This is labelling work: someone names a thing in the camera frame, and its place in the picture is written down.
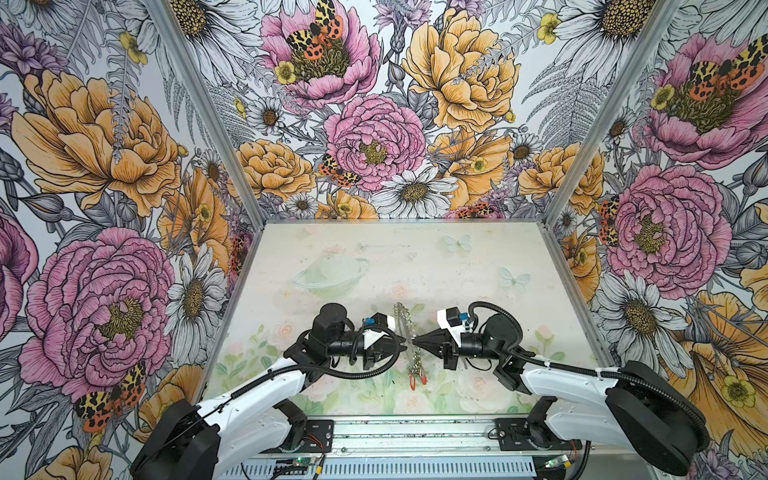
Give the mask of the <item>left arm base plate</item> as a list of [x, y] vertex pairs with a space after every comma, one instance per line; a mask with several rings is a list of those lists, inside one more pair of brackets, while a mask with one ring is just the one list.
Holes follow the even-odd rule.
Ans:
[[333, 446], [335, 422], [333, 420], [309, 419], [304, 430], [292, 428], [287, 439], [277, 447], [264, 453], [330, 453]]

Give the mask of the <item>metal key organizer plate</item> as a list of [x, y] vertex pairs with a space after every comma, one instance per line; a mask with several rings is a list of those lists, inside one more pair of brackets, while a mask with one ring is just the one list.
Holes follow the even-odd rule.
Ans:
[[422, 362], [422, 351], [413, 342], [416, 337], [414, 323], [411, 320], [410, 311], [401, 302], [394, 305], [394, 318], [398, 335], [404, 338], [406, 346], [409, 386], [412, 391], [415, 391], [418, 384], [427, 384], [427, 373]]

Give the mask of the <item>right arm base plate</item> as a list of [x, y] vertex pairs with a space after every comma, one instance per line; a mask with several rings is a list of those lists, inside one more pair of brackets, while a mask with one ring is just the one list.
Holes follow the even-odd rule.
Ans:
[[557, 437], [543, 421], [528, 421], [525, 417], [503, 417], [494, 420], [489, 433], [501, 451], [580, 451], [580, 440]]

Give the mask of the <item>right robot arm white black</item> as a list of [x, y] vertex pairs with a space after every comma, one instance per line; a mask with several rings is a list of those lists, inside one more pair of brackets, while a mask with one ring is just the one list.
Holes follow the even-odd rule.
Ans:
[[438, 329], [414, 338], [447, 370], [461, 358], [495, 362], [506, 389], [537, 401], [522, 421], [499, 419], [500, 448], [550, 450], [598, 443], [632, 449], [656, 469], [688, 473], [710, 442], [705, 416], [647, 365], [586, 368], [556, 362], [522, 346], [523, 329], [510, 314], [494, 313], [476, 327], [475, 315], [455, 308], [438, 314]]

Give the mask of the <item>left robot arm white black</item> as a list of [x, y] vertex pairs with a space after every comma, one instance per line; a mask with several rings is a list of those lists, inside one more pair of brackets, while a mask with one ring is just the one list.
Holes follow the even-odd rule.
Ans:
[[292, 397], [324, 376], [358, 381], [385, 373], [407, 348], [391, 315], [375, 313], [355, 327], [344, 306], [323, 305], [264, 372], [210, 400], [172, 403], [129, 472], [134, 479], [215, 479], [251, 456], [294, 450], [306, 415]]

